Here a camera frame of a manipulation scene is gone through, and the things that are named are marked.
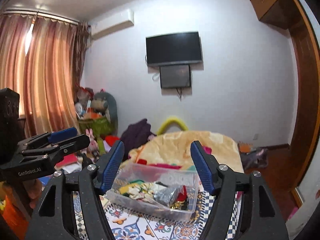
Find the small black wall monitor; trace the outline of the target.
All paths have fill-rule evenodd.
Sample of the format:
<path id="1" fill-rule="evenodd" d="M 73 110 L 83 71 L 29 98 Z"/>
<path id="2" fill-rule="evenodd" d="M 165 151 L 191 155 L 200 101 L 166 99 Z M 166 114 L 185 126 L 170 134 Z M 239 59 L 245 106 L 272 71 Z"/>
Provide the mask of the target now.
<path id="1" fill-rule="evenodd" d="M 189 65 L 163 66 L 159 68 L 161 89 L 191 87 Z"/>

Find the yellow green sponge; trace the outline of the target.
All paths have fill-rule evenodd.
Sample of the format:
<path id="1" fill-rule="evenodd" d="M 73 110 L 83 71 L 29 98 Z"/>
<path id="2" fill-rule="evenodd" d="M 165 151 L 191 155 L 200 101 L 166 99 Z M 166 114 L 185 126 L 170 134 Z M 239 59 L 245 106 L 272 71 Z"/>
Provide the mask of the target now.
<path id="1" fill-rule="evenodd" d="M 125 186 L 122 186 L 118 192 L 119 194 L 123 195 L 123 196 L 126 196 L 129 194 L 129 189 L 132 189 L 134 187 L 136 187 L 138 184 L 137 183 L 131 183 L 131 184 L 127 184 Z"/>

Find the red velvet gold pouch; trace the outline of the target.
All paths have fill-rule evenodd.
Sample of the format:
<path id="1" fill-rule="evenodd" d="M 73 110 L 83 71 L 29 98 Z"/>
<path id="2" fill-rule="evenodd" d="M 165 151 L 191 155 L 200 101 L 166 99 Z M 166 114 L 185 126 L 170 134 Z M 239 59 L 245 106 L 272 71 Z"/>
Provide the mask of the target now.
<path id="1" fill-rule="evenodd" d="M 186 189 L 185 185 L 183 185 L 176 200 L 170 206 L 170 208 L 174 209 L 174 210 L 186 211 L 188 204 L 189 204 L 189 200 L 188 200 L 188 196 L 187 196 L 187 189 Z"/>

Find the grey plush toy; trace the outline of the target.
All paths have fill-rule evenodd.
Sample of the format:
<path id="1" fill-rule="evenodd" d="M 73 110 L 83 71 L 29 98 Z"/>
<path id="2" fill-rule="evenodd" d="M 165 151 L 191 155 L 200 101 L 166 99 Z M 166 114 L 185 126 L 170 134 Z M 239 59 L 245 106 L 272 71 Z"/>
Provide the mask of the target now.
<path id="1" fill-rule="evenodd" d="M 94 94 L 91 107 L 95 112 L 102 113 L 107 120 L 118 129 L 118 111 L 115 98 L 103 89 Z"/>

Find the grey sequin pouch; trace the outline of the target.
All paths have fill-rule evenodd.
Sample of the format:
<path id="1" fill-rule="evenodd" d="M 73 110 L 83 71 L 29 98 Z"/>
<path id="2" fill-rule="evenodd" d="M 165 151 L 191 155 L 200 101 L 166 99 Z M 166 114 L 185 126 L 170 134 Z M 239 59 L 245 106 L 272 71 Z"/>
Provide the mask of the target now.
<path id="1" fill-rule="evenodd" d="M 157 191 L 153 195 L 153 198 L 159 204 L 166 207 L 170 207 L 172 204 L 174 204 L 174 202 L 176 202 L 179 194 L 182 191 L 183 191 L 183 186 L 181 185 L 169 186 Z"/>

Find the clear plastic storage box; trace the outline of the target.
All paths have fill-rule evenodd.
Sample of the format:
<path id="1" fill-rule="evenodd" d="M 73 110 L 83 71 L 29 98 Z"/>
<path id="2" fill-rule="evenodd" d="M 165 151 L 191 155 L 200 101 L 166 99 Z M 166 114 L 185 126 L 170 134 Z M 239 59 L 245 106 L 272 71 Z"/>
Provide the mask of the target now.
<path id="1" fill-rule="evenodd" d="M 106 196 L 128 210 L 187 222 L 196 210 L 198 191 L 195 171 L 130 163 L 120 169 Z"/>

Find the yellow foam arch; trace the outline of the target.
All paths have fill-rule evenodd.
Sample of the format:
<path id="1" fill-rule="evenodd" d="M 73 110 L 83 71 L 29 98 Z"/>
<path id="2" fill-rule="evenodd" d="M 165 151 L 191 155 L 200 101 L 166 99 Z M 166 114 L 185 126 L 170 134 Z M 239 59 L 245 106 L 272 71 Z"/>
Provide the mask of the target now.
<path id="1" fill-rule="evenodd" d="M 173 126 L 178 127 L 181 131 L 187 131 L 189 129 L 182 119 L 176 116 L 170 116 L 162 122 L 156 132 L 156 135 L 162 135 L 166 133 L 166 131 Z"/>

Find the floral silk scrunchie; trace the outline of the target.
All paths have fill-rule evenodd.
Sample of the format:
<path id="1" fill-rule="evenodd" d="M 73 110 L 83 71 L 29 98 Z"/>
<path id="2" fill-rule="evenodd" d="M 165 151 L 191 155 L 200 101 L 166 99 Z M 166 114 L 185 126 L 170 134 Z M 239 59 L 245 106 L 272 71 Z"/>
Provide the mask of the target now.
<path id="1" fill-rule="evenodd" d="M 136 187 L 129 189 L 130 198 L 135 200 L 140 200 L 143 202 L 149 202 L 154 200 L 153 195 L 161 190 L 164 189 L 166 186 L 157 184 L 157 183 L 143 183 L 138 184 Z"/>

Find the white air conditioner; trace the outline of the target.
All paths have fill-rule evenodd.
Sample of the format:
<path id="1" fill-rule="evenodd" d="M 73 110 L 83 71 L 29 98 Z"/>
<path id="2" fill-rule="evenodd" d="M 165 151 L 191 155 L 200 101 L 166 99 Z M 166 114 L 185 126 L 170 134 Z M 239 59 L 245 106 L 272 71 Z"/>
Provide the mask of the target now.
<path id="1" fill-rule="evenodd" d="M 91 37 L 93 40 L 106 35 L 134 26 L 134 12 L 126 9 L 108 16 L 96 23 L 91 24 Z"/>

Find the green bottle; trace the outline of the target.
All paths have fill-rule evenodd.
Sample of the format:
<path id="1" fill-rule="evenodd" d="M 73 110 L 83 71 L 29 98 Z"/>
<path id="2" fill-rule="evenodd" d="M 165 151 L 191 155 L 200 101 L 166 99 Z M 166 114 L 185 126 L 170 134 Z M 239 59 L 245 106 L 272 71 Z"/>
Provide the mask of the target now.
<path id="1" fill-rule="evenodd" d="M 101 139 L 101 137 L 97 138 L 97 144 L 98 144 L 98 148 L 99 148 L 99 155 L 105 154 L 106 151 L 105 151 L 104 141 L 103 141 L 103 139 Z"/>

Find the red cloth on floor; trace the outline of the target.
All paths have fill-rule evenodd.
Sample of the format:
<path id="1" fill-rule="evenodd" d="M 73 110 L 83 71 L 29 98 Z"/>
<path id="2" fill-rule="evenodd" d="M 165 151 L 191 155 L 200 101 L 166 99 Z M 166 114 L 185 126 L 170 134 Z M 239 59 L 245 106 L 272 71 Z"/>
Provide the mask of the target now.
<path id="1" fill-rule="evenodd" d="M 120 139 L 114 135 L 107 135 L 105 137 L 105 141 L 108 144 L 108 146 L 110 146 L 110 147 L 112 147 L 117 140 L 120 140 Z"/>

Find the green knitted cloth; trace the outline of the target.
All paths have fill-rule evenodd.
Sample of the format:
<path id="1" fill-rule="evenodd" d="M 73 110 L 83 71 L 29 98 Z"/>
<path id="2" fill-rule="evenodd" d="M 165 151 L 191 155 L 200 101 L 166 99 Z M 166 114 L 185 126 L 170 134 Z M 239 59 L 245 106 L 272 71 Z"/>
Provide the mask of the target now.
<path id="1" fill-rule="evenodd" d="M 137 180 L 133 180 L 133 181 L 130 181 L 129 184 L 143 184 L 145 183 L 145 181 L 143 180 L 140 180 L 140 179 L 137 179 Z"/>

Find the orange curtain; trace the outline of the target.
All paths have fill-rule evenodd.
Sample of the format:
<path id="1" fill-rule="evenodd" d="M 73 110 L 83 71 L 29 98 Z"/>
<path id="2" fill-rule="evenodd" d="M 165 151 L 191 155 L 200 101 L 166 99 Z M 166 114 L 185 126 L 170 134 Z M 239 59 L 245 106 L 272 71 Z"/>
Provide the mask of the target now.
<path id="1" fill-rule="evenodd" d="M 1 15 L 1 88 L 20 95 L 27 136 L 79 127 L 74 104 L 88 38 L 84 22 Z"/>

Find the dark purple clothing pile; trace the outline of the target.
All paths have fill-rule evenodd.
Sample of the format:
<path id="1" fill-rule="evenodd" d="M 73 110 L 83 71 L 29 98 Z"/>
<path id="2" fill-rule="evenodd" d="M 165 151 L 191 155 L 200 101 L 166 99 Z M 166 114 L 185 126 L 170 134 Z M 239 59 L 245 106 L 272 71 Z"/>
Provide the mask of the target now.
<path id="1" fill-rule="evenodd" d="M 132 149 L 139 148 L 155 136 L 151 131 L 151 125 L 147 119 L 142 119 L 137 123 L 130 124 L 120 137 L 120 140 L 124 144 L 123 161 L 129 159 L 129 152 Z"/>

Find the green storage bin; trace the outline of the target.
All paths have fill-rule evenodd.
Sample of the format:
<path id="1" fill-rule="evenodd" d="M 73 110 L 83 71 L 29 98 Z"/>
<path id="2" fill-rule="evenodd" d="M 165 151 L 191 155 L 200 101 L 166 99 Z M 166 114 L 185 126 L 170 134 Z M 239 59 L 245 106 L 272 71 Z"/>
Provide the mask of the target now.
<path id="1" fill-rule="evenodd" d="M 78 120 L 81 133 L 86 130 L 92 130 L 93 135 L 97 138 L 101 135 L 109 135 L 114 132 L 114 124 L 110 123 L 106 117 L 97 119 L 80 119 Z"/>

